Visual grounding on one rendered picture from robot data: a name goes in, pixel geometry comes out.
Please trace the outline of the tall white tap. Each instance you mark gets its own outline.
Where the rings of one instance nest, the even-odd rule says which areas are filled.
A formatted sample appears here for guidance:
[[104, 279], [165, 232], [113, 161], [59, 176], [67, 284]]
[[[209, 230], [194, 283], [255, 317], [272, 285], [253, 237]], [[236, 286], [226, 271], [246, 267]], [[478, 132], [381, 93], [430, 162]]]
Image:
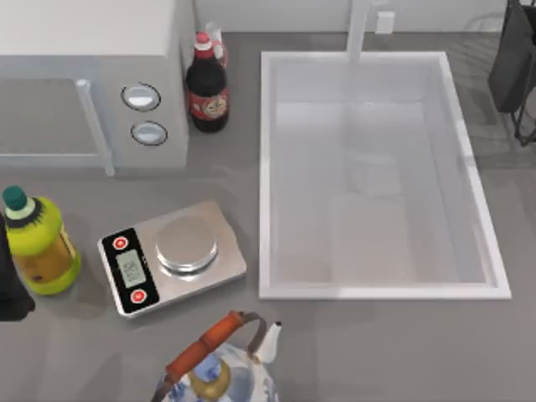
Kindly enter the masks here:
[[351, 0], [346, 53], [350, 63], [360, 60], [370, 9], [388, 4], [389, 0]]

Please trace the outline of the dark cola bottle red cap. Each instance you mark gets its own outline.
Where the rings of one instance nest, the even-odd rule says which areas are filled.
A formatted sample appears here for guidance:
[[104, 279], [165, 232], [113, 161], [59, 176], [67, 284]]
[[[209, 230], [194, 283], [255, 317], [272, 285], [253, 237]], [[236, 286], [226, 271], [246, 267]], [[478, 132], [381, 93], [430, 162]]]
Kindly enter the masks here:
[[196, 33], [193, 51], [185, 79], [188, 113], [198, 131], [216, 133], [229, 119], [227, 74], [216, 56], [214, 41], [205, 31]]

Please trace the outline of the large microwave knob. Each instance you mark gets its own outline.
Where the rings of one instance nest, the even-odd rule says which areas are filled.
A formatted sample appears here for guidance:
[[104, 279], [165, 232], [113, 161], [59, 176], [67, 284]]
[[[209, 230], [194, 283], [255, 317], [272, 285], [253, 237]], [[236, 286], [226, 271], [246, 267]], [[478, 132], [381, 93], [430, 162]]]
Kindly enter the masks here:
[[144, 83], [124, 87], [121, 90], [121, 99], [127, 107], [140, 112], [155, 110], [161, 103], [159, 92]]

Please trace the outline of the white sink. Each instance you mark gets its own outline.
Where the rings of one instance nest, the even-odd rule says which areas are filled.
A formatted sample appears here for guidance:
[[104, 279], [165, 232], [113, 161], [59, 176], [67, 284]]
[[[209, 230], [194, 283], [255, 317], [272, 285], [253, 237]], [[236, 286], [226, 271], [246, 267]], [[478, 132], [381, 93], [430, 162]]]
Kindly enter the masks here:
[[512, 296], [447, 55], [265, 51], [259, 295]]

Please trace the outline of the clear bottle red label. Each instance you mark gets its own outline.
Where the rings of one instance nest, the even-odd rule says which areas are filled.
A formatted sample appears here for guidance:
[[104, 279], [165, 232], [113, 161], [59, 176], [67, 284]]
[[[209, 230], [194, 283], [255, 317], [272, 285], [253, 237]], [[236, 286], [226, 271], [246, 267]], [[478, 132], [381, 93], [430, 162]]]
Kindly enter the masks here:
[[221, 27], [217, 23], [209, 22], [205, 24], [205, 30], [212, 42], [216, 59], [224, 68], [226, 68], [228, 63], [228, 52], [223, 42]]

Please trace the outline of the silver kitchen scale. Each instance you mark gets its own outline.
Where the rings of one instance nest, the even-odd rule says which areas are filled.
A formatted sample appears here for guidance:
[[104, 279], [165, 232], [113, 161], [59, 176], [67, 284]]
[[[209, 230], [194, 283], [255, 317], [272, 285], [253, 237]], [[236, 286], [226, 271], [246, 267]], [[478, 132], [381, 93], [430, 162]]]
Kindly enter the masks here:
[[111, 233], [97, 248], [125, 318], [221, 286], [247, 269], [235, 232], [213, 200]]

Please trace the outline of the white wall socket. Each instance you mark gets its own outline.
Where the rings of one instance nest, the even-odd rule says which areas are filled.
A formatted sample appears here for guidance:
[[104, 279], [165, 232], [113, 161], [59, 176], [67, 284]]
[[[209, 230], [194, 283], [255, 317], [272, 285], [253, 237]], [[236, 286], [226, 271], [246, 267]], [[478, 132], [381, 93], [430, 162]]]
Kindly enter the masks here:
[[394, 32], [395, 12], [380, 11], [376, 18], [376, 34], [392, 34]]

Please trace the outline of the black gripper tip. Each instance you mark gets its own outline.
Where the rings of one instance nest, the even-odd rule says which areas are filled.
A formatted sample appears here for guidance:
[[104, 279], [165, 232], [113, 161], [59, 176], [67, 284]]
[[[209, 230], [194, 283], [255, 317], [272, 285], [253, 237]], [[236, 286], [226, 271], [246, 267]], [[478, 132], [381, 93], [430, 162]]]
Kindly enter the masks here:
[[34, 299], [21, 282], [0, 213], [0, 322], [20, 322], [35, 310]]

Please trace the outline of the yellow-green bottle green cap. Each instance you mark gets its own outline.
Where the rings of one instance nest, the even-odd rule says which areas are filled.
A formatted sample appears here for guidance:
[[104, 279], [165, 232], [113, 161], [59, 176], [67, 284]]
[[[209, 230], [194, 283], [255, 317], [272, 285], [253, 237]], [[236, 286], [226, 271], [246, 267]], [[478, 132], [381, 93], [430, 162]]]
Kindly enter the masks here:
[[27, 287], [41, 296], [66, 291], [80, 273], [81, 258], [59, 207], [14, 185], [3, 190], [2, 198], [8, 246]]

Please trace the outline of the pale microwave oven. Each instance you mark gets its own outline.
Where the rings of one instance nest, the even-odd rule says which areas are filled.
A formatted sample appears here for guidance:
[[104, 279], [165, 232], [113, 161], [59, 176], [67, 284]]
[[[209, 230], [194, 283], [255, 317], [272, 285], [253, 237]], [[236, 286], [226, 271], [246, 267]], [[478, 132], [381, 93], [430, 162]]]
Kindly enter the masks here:
[[[194, 28], [192, 0], [0, 0], [0, 169], [104, 170], [78, 79], [91, 83], [116, 173], [184, 168]], [[158, 108], [123, 103], [121, 90], [138, 83], [159, 92]], [[144, 121], [166, 128], [162, 145], [131, 137]]]

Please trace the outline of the small microwave knob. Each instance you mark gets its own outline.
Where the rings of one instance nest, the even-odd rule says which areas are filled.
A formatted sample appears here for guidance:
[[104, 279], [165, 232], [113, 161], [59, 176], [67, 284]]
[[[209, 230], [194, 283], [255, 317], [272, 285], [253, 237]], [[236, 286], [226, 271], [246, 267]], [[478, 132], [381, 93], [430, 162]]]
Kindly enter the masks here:
[[131, 137], [146, 147], [157, 147], [168, 139], [168, 131], [155, 121], [144, 121], [131, 127]]

